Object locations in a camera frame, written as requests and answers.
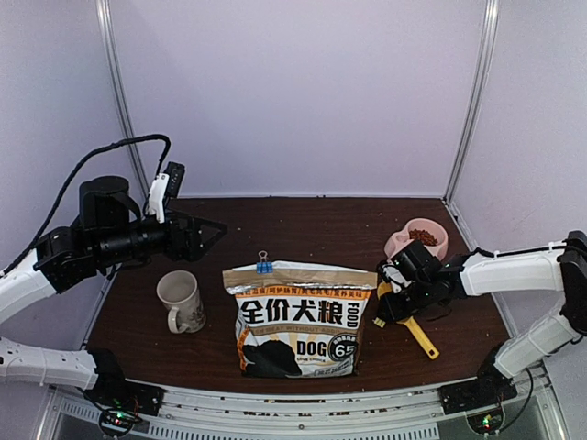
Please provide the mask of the yellow plastic scoop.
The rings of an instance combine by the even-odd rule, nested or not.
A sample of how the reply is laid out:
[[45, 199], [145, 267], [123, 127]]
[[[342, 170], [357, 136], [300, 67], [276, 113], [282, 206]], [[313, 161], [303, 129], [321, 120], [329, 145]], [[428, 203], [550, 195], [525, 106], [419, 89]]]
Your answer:
[[[392, 293], [393, 287], [390, 283], [384, 281], [379, 283], [377, 288], [377, 297], [380, 301], [380, 304], [382, 304], [383, 300]], [[427, 337], [426, 333], [420, 327], [420, 325], [413, 316], [407, 317], [402, 320], [394, 321], [394, 323], [405, 326], [409, 330], [411, 335], [414, 337], [418, 345], [420, 345], [420, 347], [426, 352], [426, 355], [430, 359], [434, 360], [438, 358], [439, 351]]]

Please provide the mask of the blue binder clip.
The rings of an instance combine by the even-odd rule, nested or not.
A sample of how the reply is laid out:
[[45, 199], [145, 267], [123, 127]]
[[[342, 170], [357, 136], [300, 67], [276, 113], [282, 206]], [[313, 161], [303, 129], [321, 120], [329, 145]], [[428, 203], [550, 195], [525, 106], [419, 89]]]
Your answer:
[[256, 265], [256, 272], [258, 274], [270, 274], [272, 273], [272, 263], [269, 260], [268, 252], [266, 250], [261, 250], [258, 253], [259, 261]]

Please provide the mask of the dog food bag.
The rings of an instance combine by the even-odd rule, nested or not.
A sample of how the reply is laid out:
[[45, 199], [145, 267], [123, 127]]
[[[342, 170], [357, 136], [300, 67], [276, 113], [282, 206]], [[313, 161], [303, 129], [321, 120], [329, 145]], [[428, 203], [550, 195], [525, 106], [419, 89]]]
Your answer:
[[292, 261], [227, 269], [236, 302], [239, 364], [264, 379], [334, 378], [359, 363], [363, 314], [377, 276], [362, 269]]

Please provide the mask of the yellow binder clip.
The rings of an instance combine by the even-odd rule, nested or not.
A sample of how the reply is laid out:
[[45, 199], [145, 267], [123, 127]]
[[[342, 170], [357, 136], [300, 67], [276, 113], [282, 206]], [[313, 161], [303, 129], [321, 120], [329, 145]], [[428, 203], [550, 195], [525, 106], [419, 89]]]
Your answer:
[[374, 323], [375, 325], [377, 325], [378, 327], [380, 327], [380, 328], [384, 328], [384, 327], [386, 326], [386, 323], [385, 323], [385, 322], [383, 321], [383, 319], [381, 319], [381, 318], [375, 318], [375, 319], [373, 320], [373, 323]]

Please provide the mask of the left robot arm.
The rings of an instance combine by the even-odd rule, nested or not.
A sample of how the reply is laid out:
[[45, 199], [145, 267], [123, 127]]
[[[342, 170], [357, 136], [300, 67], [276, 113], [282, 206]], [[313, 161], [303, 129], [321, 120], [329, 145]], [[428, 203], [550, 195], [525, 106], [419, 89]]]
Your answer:
[[[24, 259], [2, 276], [3, 321], [126, 263], [142, 266], [159, 254], [197, 261], [227, 233], [224, 224], [166, 208], [143, 216], [128, 190], [120, 176], [81, 185], [80, 213], [73, 223], [36, 239]], [[107, 349], [63, 351], [2, 338], [1, 380], [97, 391], [113, 407], [132, 397], [116, 356]]]

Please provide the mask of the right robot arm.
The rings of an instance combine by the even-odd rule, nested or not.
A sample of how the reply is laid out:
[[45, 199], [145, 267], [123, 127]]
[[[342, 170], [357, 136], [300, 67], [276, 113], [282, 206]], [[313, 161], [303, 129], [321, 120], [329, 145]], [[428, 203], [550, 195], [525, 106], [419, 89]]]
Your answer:
[[586, 235], [510, 252], [476, 248], [443, 263], [418, 240], [378, 267], [382, 278], [377, 317], [399, 323], [428, 306], [496, 292], [561, 292], [560, 305], [521, 335], [496, 348], [471, 383], [476, 403], [491, 403], [505, 380], [586, 335]]

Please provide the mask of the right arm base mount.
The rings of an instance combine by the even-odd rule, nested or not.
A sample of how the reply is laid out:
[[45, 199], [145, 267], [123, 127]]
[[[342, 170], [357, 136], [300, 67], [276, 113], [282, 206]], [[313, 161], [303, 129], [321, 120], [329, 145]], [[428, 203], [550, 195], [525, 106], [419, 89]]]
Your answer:
[[495, 435], [504, 426], [503, 403], [517, 396], [510, 379], [471, 379], [438, 389], [444, 414], [465, 413], [469, 428], [478, 435]]

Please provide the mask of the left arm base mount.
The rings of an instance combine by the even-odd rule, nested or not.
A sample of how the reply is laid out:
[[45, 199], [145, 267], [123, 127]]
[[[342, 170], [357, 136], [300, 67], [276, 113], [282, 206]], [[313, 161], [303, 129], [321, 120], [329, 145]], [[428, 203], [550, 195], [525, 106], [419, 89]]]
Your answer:
[[163, 388], [133, 381], [79, 391], [97, 409], [97, 424], [107, 439], [120, 439], [133, 430], [145, 432], [149, 428], [146, 417], [159, 414], [164, 397]]

